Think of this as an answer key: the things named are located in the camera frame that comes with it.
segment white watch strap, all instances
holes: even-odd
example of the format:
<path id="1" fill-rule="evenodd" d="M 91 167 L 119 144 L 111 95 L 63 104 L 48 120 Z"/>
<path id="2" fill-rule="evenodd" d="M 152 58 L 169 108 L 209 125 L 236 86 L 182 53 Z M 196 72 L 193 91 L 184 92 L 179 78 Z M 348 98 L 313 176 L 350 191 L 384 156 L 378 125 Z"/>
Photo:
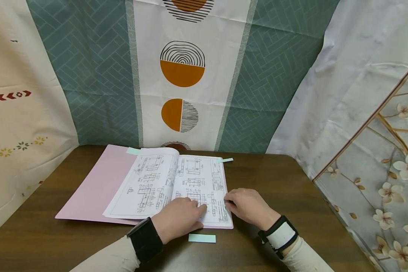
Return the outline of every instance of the white watch strap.
<path id="1" fill-rule="evenodd" d="M 267 239 L 274 249 L 280 249 L 295 235 L 295 230 L 292 229 L 287 222 L 284 222 L 278 229 L 276 229 L 276 231 L 269 235 Z"/>

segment sticky note tab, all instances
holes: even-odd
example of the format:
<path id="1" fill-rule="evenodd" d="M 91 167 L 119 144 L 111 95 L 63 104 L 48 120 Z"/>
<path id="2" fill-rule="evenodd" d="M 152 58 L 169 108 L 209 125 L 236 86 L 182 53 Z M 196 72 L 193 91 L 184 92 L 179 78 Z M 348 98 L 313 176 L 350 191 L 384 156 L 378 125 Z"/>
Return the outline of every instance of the sticky note tab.
<path id="1" fill-rule="evenodd" d="M 132 155 L 139 155 L 140 149 L 135 149 L 135 148 L 128 148 L 127 149 L 127 154 L 132 154 Z"/>
<path id="2" fill-rule="evenodd" d="M 216 235 L 189 234 L 189 242 L 216 243 Z"/>
<path id="3" fill-rule="evenodd" d="M 219 160 L 217 160 L 216 162 L 224 163 L 224 162 L 233 161 L 233 160 L 234 160 L 233 158 L 224 159 L 224 160 L 219 159 Z"/>

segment black watch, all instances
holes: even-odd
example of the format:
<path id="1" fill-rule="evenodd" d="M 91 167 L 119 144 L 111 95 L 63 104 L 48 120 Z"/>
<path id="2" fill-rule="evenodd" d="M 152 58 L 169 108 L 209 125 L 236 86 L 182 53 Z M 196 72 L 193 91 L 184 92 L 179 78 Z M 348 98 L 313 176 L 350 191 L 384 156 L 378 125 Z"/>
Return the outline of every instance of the black watch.
<path id="1" fill-rule="evenodd" d="M 163 243 L 151 220 L 147 218 L 133 227 L 127 237 L 133 243 L 136 256 L 141 263 L 147 263 L 163 250 Z"/>
<path id="2" fill-rule="evenodd" d="M 270 245 L 280 259 L 283 259 L 283 250 L 293 244 L 299 237 L 298 231 L 284 215 L 280 217 L 267 231 L 259 231 L 263 244 L 271 241 Z"/>

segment white sleeve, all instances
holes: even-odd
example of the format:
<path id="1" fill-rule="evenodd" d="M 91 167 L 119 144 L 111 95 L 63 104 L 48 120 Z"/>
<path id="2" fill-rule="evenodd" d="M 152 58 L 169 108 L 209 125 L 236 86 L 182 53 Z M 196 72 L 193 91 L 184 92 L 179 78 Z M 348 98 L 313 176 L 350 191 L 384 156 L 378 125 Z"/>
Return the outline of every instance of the white sleeve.
<path id="1" fill-rule="evenodd" d="M 131 240 L 124 236 L 90 256 L 70 272 L 133 272 L 139 264 Z"/>
<path id="2" fill-rule="evenodd" d="M 267 238 L 270 244 L 272 244 L 272 235 L 269 235 Z M 284 257 L 282 262 L 292 272 L 334 271 L 301 237 L 299 237 L 295 246 L 290 250 L 286 257 Z"/>

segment wooden table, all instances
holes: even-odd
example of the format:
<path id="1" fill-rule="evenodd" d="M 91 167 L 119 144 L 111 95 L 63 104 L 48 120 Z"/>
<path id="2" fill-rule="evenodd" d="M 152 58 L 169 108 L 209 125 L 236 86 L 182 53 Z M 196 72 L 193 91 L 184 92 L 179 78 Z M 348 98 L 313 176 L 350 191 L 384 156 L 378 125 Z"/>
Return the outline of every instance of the wooden table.
<path id="1" fill-rule="evenodd" d="M 56 220 L 103 152 L 102 146 L 75 149 L 0 228 L 0 271 L 69 271 L 125 235 L 130 226 Z M 335 271 L 374 271 L 362 251 L 290 157 L 185 151 L 184 154 L 234 158 L 225 163 L 227 186 L 256 189 L 286 215 L 302 237 Z M 138 271 L 288 271 L 257 237 L 258 230 L 233 215 L 233 230 L 215 234 L 216 244 L 170 242 L 161 255 Z"/>

